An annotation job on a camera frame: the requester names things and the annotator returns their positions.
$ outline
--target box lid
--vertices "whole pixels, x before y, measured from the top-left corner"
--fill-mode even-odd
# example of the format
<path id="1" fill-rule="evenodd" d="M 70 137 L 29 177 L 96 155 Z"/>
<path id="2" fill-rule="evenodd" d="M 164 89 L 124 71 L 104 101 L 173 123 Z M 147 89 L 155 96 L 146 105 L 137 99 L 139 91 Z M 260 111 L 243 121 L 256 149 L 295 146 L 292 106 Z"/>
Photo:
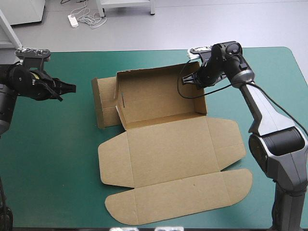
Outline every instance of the box lid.
<path id="1" fill-rule="evenodd" d="M 236 122 L 203 115 L 129 129 L 98 152 L 103 183 L 131 188 L 219 172 L 246 154 Z"/>

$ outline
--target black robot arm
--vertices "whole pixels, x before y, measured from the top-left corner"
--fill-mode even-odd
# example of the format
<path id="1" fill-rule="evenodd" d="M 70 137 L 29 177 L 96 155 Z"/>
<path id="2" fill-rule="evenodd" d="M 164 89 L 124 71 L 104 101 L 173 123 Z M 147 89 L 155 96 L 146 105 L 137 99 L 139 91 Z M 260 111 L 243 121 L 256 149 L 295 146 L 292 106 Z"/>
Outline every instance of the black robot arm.
<path id="1" fill-rule="evenodd" d="M 75 85 L 52 78 L 44 71 L 44 62 L 50 60 L 50 55 L 45 49 L 19 48 L 16 56 L 21 62 L 0 64 L 0 135 L 10 127 L 17 96 L 62 101 L 60 95 L 76 92 Z"/>
<path id="2" fill-rule="evenodd" d="M 249 149 L 267 177 L 276 183 L 271 230 L 300 231 L 307 180 L 308 142 L 292 119 L 278 113 L 255 84 L 255 74 L 235 41 L 213 45 L 206 51 L 191 49 L 202 59 L 200 69 L 182 78 L 197 88 L 228 78 L 245 98 L 254 122 L 249 129 Z"/>

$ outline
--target cardboard box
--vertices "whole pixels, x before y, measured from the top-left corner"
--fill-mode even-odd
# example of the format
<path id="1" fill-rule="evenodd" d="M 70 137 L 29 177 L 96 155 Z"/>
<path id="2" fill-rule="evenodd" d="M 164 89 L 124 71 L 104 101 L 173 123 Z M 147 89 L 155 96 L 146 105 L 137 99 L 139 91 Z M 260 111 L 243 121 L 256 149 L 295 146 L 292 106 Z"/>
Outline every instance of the cardboard box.
<path id="1" fill-rule="evenodd" d="M 205 116 L 204 97 L 179 96 L 182 68 L 129 70 L 92 81 L 103 109 L 96 105 L 100 127 L 120 119 L 126 130 L 98 148 L 102 182 L 134 188 L 106 198 L 107 210 L 122 223 L 141 225 L 233 205 L 252 186 L 247 169 L 221 172 L 245 156 L 241 134 L 236 122 Z M 191 63 L 183 74 L 198 68 Z M 203 93 L 193 85 L 180 85 L 180 91 Z"/>

